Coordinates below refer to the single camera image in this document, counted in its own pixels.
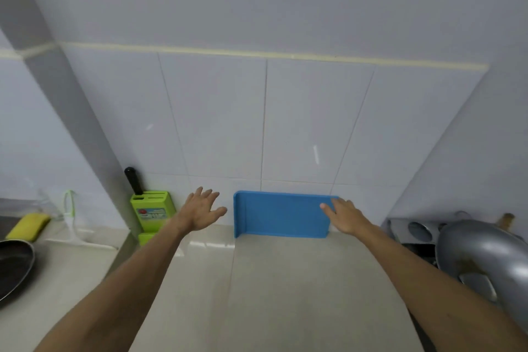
sponge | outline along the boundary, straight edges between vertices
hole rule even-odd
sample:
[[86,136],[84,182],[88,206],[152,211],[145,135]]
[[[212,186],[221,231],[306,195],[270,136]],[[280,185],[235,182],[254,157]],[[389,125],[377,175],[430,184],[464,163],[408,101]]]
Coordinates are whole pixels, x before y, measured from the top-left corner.
[[37,239],[40,231],[46,227],[50,217],[44,213],[26,214],[13,227],[10,233],[5,237],[6,240],[24,240],[33,242]]

black knife handle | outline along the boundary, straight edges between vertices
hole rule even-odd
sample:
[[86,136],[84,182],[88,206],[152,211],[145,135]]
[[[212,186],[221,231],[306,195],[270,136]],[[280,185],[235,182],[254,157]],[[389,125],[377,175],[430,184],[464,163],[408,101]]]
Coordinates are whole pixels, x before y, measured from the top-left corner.
[[134,193],[136,195],[143,195],[143,189],[137,176],[136,169],[134,167],[125,168],[125,175],[127,176],[128,182],[134,190]]

hand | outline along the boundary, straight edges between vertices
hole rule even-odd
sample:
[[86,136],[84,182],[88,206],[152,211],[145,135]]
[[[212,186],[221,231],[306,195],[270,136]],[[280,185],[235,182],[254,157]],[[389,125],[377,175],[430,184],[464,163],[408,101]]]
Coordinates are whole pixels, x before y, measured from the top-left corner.
[[185,234],[209,227],[228,211],[225,207],[211,211],[211,206],[220,193],[213,192],[212,189],[202,192],[202,189],[200,187],[194,194],[187,196],[180,211],[170,220]]
[[357,236],[358,232],[374,227],[350,200],[332,199],[332,204],[335,211],[325,203],[321,203],[320,208],[328,216],[330,222],[342,233]]

forearm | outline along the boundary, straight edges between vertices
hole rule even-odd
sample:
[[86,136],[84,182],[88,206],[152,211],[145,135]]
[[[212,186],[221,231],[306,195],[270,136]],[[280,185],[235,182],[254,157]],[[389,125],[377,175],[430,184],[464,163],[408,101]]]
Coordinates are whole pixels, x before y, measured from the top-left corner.
[[380,263],[439,352],[528,350],[528,338],[510,317],[378,227],[367,227],[356,236]]
[[127,351],[185,232],[169,223],[79,302],[36,352]]

sticker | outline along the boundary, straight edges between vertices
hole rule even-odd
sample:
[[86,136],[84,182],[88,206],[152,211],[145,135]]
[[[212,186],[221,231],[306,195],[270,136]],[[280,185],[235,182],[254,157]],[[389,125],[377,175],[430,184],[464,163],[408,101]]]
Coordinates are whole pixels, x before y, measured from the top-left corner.
[[137,215],[141,220],[162,220],[167,218],[167,212],[162,207],[152,209],[136,209]]

